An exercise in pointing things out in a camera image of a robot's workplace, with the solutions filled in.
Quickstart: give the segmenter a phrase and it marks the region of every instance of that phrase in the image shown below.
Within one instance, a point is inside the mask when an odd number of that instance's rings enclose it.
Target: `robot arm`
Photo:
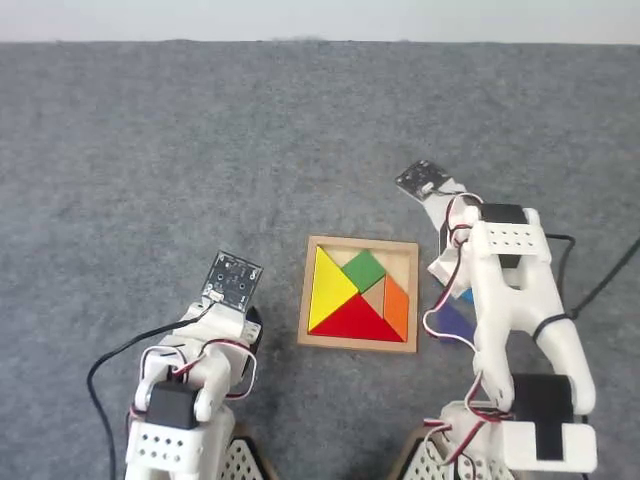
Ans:
[[[244,398],[255,378],[254,352],[262,326],[255,309],[245,311],[261,271],[219,253],[202,300],[184,316],[200,320],[143,353],[132,405],[127,480],[219,478],[235,425],[225,399]],[[248,371],[247,391],[230,394]]]
[[[509,412],[515,420],[491,424],[469,448],[514,470],[595,469],[595,432],[573,423],[574,415],[593,410],[595,386],[556,288],[538,213],[484,203],[427,162],[415,164],[396,182],[420,201],[440,231],[440,255],[429,271],[454,297],[469,288],[473,292],[473,366],[489,397],[484,406]],[[511,330],[531,335],[555,375],[511,373],[506,355]],[[445,407],[442,418],[454,427],[453,438],[478,421],[456,402]]]

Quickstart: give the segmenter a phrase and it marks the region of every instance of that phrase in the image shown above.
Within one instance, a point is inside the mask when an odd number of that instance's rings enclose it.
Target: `black cable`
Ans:
[[[98,369],[104,364],[107,360],[115,357],[116,355],[124,352],[129,347],[132,347],[136,343],[141,342],[142,340],[146,340],[150,337],[155,337],[156,335],[160,335],[161,333],[168,332],[170,330],[174,330],[176,328],[186,327],[187,325],[191,325],[192,323],[200,320],[205,313],[209,311],[209,308],[204,310],[200,315],[190,320],[181,320],[179,322],[170,323],[169,325],[165,325],[163,327],[154,328],[153,330],[149,330],[148,332],[141,333],[131,340],[120,345],[118,348],[111,350],[108,353],[102,355],[89,369],[89,373],[87,374],[87,390],[89,390],[89,396],[91,397],[91,401],[93,402],[93,406],[96,408],[100,420],[102,421],[102,426],[104,427],[105,434],[107,435],[107,444],[109,447],[109,479],[116,480],[116,447],[115,441],[113,438],[113,430],[111,428],[111,423],[109,422],[109,417],[107,417],[106,412],[104,411],[104,407],[98,398],[98,394],[96,393],[96,389],[93,386],[93,377],[98,371]]]
[[[580,315],[580,312],[582,312],[582,310],[587,305],[589,305],[598,296],[598,294],[605,289],[607,285],[609,285],[611,280],[613,280],[613,278],[618,274],[618,272],[622,270],[622,268],[627,263],[629,263],[629,260],[631,260],[631,257],[633,257],[636,254],[636,252],[638,251],[638,248],[640,248],[640,237],[638,237],[638,239],[633,243],[633,245],[631,245],[631,247],[629,247],[629,249],[625,252],[625,254],[622,255],[622,257],[620,257],[620,260],[618,260],[618,263],[616,263],[613,266],[611,271],[607,273],[607,275],[602,279],[602,281],[598,283],[598,285],[596,285],[594,289],[591,290],[584,297],[584,299],[569,312],[569,315],[571,316],[572,319],[575,320],[576,318],[578,318],[578,316]]]
[[[558,276],[556,277],[558,294],[560,295],[560,300],[564,305],[564,278],[567,271],[567,263],[569,262],[569,254],[571,253],[571,250],[573,250],[573,247],[576,246],[576,239],[571,235],[564,235],[560,233],[546,233],[545,236],[554,240],[564,240],[566,242],[569,242],[567,247],[564,249],[564,252],[562,252],[562,256],[560,257],[560,262],[558,264]]]

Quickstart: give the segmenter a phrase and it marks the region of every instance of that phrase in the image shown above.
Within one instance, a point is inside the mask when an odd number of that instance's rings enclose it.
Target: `puzzle piece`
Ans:
[[[349,263],[342,267],[360,293],[366,292],[378,280],[384,277],[385,270],[373,257],[369,250],[363,250]]]
[[[384,278],[381,278],[373,287],[364,292],[362,298],[382,317],[384,313]]]
[[[359,294],[354,295],[309,333],[328,337],[402,342],[402,338]]]
[[[333,263],[324,250],[317,247],[316,263],[313,271],[309,331],[356,293],[358,293],[358,288]]]
[[[409,328],[409,296],[390,275],[385,275],[384,278],[384,319],[406,342]]]

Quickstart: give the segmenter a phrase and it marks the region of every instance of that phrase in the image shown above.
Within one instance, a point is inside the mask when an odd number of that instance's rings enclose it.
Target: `wooden frame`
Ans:
[[[378,340],[360,340],[338,337],[310,335],[307,331],[316,247],[334,247],[346,249],[371,250],[390,254],[406,255],[409,260],[407,294],[409,296],[408,335],[406,342],[383,342]],[[415,353],[418,347],[418,244],[390,242],[383,240],[365,240],[359,238],[310,236],[307,249],[304,286],[300,305],[298,324],[298,343],[328,348],[349,348],[356,350],[375,350],[386,352]]]

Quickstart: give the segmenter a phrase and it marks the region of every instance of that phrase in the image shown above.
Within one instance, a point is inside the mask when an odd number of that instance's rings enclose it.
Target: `yellow triangle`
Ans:
[[[316,248],[309,331],[358,293],[358,288],[320,247]]]

